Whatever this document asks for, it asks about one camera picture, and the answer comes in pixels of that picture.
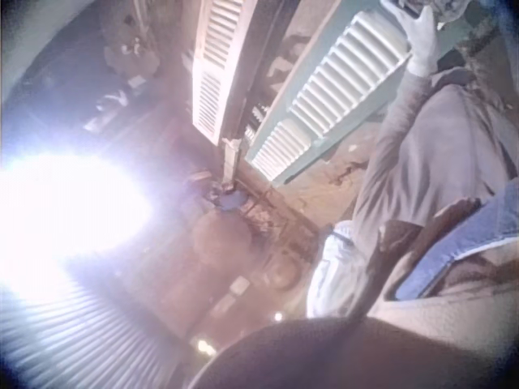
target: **denim jeans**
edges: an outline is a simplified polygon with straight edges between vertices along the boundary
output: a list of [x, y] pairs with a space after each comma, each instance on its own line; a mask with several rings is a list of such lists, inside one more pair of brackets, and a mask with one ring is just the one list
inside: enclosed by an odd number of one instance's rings
[[396, 293], [397, 300], [420, 298], [455, 261], [516, 241], [519, 237], [519, 179], [462, 221], [422, 257]]

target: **gray sleeve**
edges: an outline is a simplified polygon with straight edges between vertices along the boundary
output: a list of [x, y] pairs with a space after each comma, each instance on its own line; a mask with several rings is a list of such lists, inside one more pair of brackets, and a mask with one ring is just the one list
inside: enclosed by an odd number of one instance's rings
[[397, 164], [401, 143], [431, 91], [431, 78], [417, 77], [409, 72], [404, 74], [397, 97], [380, 127], [375, 150], [362, 180], [355, 214], [370, 202], [373, 195], [380, 195], [388, 174]]

